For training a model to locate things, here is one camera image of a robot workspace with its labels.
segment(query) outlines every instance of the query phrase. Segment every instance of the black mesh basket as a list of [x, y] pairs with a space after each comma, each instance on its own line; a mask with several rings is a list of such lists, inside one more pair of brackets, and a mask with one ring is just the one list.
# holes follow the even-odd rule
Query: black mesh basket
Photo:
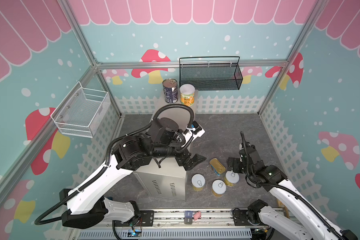
[[199, 91], [239, 90], [243, 76], [238, 56], [180, 58], [179, 84], [191, 84]]

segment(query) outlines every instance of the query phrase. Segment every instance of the small pink object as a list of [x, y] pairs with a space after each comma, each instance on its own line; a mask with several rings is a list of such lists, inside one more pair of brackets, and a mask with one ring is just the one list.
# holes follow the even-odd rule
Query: small pink object
[[202, 212], [198, 211], [193, 215], [193, 220], [196, 221], [197, 219], [202, 217]]

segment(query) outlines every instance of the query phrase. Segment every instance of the wire rack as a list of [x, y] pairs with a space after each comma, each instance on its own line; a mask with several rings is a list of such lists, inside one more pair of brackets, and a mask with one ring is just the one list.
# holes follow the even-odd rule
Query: wire rack
[[109, 106], [105, 91], [83, 88], [78, 82], [51, 118], [62, 134], [93, 137]]
[[239, 90], [243, 81], [239, 60], [238, 56], [180, 58], [179, 84], [191, 84], [199, 91]]

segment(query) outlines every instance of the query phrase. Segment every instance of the white can lid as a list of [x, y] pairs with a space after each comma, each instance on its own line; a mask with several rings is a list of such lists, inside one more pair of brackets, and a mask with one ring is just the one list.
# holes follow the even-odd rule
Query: white can lid
[[195, 87], [191, 84], [184, 84], [180, 87], [180, 92], [183, 94], [192, 94], [195, 92]]
[[227, 190], [227, 186], [225, 185], [225, 183], [221, 180], [215, 180], [212, 183], [212, 189], [214, 192], [216, 192], [217, 194], [223, 194], [225, 193], [225, 191]]
[[238, 173], [234, 173], [233, 171], [227, 171], [225, 173], [225, 178], [230, 182], [230, 183], [237, 183], [240, 179], [239, 174]]
[[203, 187], [205, 185], [205, 178], [201, 174], [195, 174], [192, 177], [192, 185], [195, 187]]

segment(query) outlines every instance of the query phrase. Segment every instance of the blue can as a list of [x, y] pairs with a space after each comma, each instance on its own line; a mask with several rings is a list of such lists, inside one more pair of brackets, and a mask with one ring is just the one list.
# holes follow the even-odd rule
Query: blue can
[[166, 103], [177, 102], [177, 80], [168, 78], [163, 81], [164, 98]]

